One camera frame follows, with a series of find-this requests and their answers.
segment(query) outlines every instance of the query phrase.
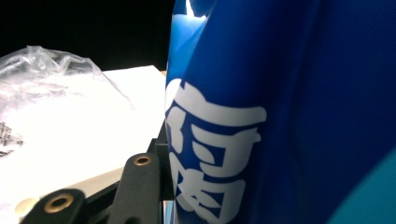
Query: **white surface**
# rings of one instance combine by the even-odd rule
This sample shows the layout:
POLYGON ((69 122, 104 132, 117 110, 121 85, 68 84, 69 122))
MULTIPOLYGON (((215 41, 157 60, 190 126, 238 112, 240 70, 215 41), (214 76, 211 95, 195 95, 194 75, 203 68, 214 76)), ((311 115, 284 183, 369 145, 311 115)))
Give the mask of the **white surface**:
POLYGON ((164 119, 164 75, 154 66, 105 74, 131 99, 134 109, 119 107, 118 100, 107 97, 105 110, 98 100, 84 113, 80 109, 87 103, 74 100, 41 106, 47 108, 44 115, 37 106, 29 108, 24 118, 32 130, 24 136, 26 144, 0 159, 0 223, 15 220, 15 206, 26 198, 121 168, 158 136, 164 119))

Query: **brass grommet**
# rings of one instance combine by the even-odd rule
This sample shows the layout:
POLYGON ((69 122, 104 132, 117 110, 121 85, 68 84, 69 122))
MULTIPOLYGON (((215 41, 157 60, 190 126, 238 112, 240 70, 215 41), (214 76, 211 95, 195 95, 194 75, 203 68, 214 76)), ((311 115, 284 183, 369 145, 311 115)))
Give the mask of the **brass grommet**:
POLYGON ((138 166, 147 165, 151 163, 151 157, 149 156, 141 156, 134 159, 134 164, 138 166))
POLYGON ((63 193, 53 197, 44 206, 46 213, 57 213, 64 210, 74 201, 73 195, 69 193, 63 193))

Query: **teal fabric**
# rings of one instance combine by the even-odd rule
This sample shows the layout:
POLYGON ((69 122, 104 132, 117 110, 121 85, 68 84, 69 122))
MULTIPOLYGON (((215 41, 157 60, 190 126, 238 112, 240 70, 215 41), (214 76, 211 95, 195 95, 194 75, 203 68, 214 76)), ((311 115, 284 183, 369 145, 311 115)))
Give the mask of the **teal fabric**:
POLYGON ((395 223, 395 220, 396 148, 352 191, 329 223, 395 223))

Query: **white chinese character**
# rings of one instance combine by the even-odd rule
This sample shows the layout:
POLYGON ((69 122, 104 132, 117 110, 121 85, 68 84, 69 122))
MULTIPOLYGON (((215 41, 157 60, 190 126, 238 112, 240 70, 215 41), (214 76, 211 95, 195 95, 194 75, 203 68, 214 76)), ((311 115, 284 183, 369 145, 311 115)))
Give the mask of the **white chinese character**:
POLYGON ((195 138, 189 146, 200 160, 201 170, 184 169, 176 154, 174 152, 169 154, 174 193, 177 193, 177 189, 180 190, 176 195, 178 204, 186 211, 194 211, 209 223, 230 222, 239 211, 245 181, 239 179, 228 183, 213 183, 206 181, 205 176, 232 177, 245 169, 253 144, 261 141, 257 127, 251 126, 264 122, 266 111, 261 106, 238 108, 215 105, 208 102, 199 90, 189 83, 186 82, 184 88, 180 83, 180 79, 174 79, 168 84, 165 100, 170 145, 177 154, 183 151, 185 138, 181 129, 187 113, 219 126, 246 127, 245 130, 232 135, 213 133, 195 124, 184 127, 191 128, 195 138), (222 156, 215 160, 214 154, 219 155, 214 151, 217 148, 220 148, 222 156), (216 201, 211 194, 222 195, 221 202, 216 201), (215 215, 213 209, 219 209, 219 213, 215 215))

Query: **black background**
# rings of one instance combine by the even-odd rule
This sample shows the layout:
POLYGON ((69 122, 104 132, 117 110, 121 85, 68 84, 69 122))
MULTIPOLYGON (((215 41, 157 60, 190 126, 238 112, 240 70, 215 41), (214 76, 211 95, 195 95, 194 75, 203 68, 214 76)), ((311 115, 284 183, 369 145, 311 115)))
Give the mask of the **black background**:
POLYGON ((103 71, 166 69, 174 0, 3 0, 0 57, 26 46, 90 58, 103 71))

